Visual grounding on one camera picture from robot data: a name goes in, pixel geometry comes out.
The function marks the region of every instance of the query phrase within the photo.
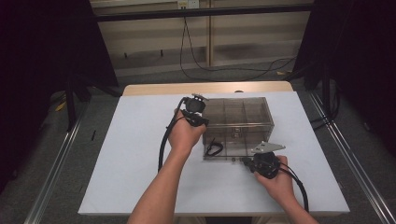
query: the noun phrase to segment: person's right arm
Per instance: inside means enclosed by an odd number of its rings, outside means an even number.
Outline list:
[[[283,164],[288,164],[288,159],[284,156],[278,156]],[[281,168],[289,170],[288,167],[281,164]],[[282,206],[286,214],[291,218],[293,223],[311,224],[318,223],[309,213],[307,213],[298,203],[294,196],[291,176],[279,171],[273,179],[267,179],[259,173],[255,172],[257,180],[265,186],[270,196]]]

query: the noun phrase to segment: person's left hand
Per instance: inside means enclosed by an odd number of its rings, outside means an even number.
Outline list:
[[[176,119],[179,118],[183,118],[180,110],[177,111]],[[168,138],[172,151],[188,157],[192,147],[195,146],[201,134],[205,131],[206,126],[204,124],[199,127],[193,127],[185,119],[180,119],[173,127]]]

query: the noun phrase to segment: hand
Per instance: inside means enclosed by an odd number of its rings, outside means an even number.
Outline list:
[[[176,120],[179,118],[183,118],[180,110],[177,111]],[[195,146],[201,134],[205,131],[206,126],[204,124],[199,127],[192,127],[185,119],[180,119],[173,127],[168,138],[172,151],[188,157],[192,147]]]
[[[281,163],[288,164],[288,159],[285,156],[277,156]],[[280,167],[289,170],[288,167],[281,164]],[[267,179],[259,173],[255,172],[257,180],[265,186],[270,196],[275,199],[281,206],[285,203],[296,201],[293,191],[292,179],[288,174],[279,171],[273,179]]]

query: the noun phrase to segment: person's left arm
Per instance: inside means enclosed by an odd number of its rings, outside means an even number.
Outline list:
[[[168,158],[134,208],[128,219],[129,224],[172,223],[181,171],[192,147],[204,131],[205,125],[191,127],[184,119],[176,123],[169,136],[172,149]]]

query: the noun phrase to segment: human arm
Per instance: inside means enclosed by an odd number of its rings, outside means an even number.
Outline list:
[[[278,156],[281,162],[281,168],[289,170],[284,164],[288,164],[288,159],[284,156]],[[318,223],[309,213],[307,213],[298,203],[294,196],[291,176],[279,171],[273,179],[267,179],[255,172],[257,180],[265,186],[270,196],[283,208],[286,214],[291,218],[293,223],[311,224]]]
[[[183,115],[177,112],[177,118]],[[148,186],[128,224],[169,224],[172,223],[177,197],[178,182],[183,166],[190,156],[192,147],[198,142],[205,125],[191,127],[185,119],[180,119],[169,135],[171,151],[163,168]]]

